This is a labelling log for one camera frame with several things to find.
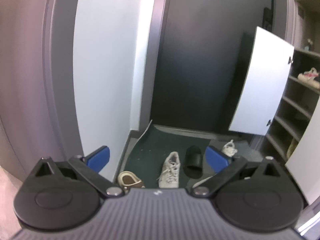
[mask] gray ribbed surface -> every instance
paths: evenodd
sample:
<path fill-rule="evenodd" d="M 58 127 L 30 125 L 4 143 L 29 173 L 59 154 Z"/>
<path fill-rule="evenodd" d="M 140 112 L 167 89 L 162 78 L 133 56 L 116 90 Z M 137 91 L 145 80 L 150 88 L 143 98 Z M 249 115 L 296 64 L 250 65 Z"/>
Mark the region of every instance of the gray ribbed surface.
<path fill-rule="evenodd" d="M 242 231 L 226 223 L 208 200 L 195 199 L 184 189 L 131 189 L 120 199 L 107 200 L 85 225 L 64 233 L 21 230 L 14 240 L 298 240 L 290 229 L 267 235 Z"/>

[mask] doormat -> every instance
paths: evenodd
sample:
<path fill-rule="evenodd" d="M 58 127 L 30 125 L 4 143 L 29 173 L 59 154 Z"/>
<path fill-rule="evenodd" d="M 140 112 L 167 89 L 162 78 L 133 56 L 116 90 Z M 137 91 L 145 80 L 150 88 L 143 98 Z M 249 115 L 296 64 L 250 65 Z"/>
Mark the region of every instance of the doormat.
<path fill-rule="evenodd" d="M 143 180 L 146 188 L 158 188 L 157 179 L 161 174 L 165 159 L 171 152 L 178 152 L 181 162 L 179 187 L 185 188 L 191 180 L 184 174 L 182 168 L 186 150 L 195 145 L 204 154 L 209 142 L 209 139 L 162 132 L 151 125 L 132 149 L 124 170 L 136 174 L 138 178 Z"/>

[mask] black slide sandal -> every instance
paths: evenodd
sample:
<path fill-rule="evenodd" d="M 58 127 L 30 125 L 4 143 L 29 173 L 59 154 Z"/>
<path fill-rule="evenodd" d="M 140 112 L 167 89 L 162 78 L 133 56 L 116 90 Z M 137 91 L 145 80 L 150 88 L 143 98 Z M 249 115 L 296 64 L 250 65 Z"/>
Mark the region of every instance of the black slide sandal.
<path fill-rule="evenodd" d="M 183 163 L 184 173 L 192 179 L 199 179 L 202 177 L 202 161 L 203 155 L 197 146 L 191 146 L 186 151 L 186 156 Z"/>

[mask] white wall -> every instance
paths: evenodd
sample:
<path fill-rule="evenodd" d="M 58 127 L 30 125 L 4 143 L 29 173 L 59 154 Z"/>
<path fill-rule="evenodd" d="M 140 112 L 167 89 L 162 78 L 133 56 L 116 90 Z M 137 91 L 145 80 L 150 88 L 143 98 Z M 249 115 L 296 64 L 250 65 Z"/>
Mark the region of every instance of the white wall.
<path fill-rule="evenodd" d="M 84 154 L 110 147 L 100 172 L 112 180 L 130 131 L 140 0 L 79 0 L 73 76 Z"/>
<path fill-rule="evenodd" d="M 320 100 L 297 148 L 286 163 L 309 204 L 320 196 Z"/>
<path fill-rule="evenodd" d="M 154 0 L 141 0 L 137 48 L 133 71 L 130 127 L 139 130 L 143 77 Z"/>

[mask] door frame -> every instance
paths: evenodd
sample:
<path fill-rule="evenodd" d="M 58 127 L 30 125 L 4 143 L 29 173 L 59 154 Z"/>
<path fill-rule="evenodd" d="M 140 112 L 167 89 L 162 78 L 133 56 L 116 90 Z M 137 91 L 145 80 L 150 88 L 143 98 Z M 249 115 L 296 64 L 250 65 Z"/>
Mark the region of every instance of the door frame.
<path fill-rule="evenodd" d="M 142 133 L 150 122 L 153 87 L 159 52 L 162 48 L 164 30 L 170 0 L 155 0 L 151 17 L 150 33 L 146 55 L 143 88 L 141 94 L 139 133 Z M 287 0 L 282 6 L 275 2 L 273 33 L 292 44 L 294 0 Z"/>

